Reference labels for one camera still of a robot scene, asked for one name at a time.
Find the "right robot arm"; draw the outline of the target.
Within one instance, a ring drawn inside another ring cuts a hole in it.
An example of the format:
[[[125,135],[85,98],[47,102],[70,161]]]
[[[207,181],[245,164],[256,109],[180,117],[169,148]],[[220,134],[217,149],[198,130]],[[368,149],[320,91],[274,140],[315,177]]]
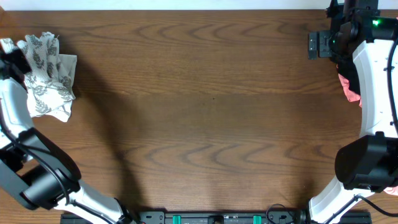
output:
[[[370,223],[360,201],[397,186],[397,19],[376,0],[332,1],[328,30],[308,35],[308,57],[328,58],[361,102],[359,138],[335,158],[335,176],[296,223]]]

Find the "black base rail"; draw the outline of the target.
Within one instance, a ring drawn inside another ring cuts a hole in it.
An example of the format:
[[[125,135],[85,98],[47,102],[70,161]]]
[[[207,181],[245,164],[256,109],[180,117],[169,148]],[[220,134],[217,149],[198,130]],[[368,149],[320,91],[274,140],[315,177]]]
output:
[[[282,211],[275,209],[264,213],[165,213],[141,212],[141,221],[144,224],[265,224],[265,223],[310,223],[303,210]],[[61,224],[90,223],[74,214],[63,214]],[[345,213],[340,224],[372,224],[369,212]]]

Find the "white fern print dress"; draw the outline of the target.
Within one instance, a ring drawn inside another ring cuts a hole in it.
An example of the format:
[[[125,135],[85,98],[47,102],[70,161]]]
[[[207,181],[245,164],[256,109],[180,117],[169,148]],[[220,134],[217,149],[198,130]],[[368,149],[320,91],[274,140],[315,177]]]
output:
[[[75,99],[72,86],[77,56],[61,54],[59,40],[50,32],[43,32],[40,37],[26,35],[17,43],[10,38],[1,39],[1,47],[7,53],[21,50],[31,67],[24,81],[30,115],[50,115],[66,123]]]

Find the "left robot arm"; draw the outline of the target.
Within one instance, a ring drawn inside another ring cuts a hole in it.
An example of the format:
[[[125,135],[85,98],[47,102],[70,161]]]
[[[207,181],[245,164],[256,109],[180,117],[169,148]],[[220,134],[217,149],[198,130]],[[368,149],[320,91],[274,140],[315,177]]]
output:
[[[81,179],[71,157],[39,132],[27,108],[21,50],[1,52],[1,188],[29,210],[56,209],[78,223],[137,223],[119,200]]]

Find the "black garment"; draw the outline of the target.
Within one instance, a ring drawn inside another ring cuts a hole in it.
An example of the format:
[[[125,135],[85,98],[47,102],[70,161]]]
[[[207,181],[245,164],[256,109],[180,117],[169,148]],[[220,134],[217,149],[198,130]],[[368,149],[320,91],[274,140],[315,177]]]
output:
[[[338,73],[348,81],[348,89],[357,95],[360,95],[359,77],[356,66],[351,58],[340,60],[337,63]]]

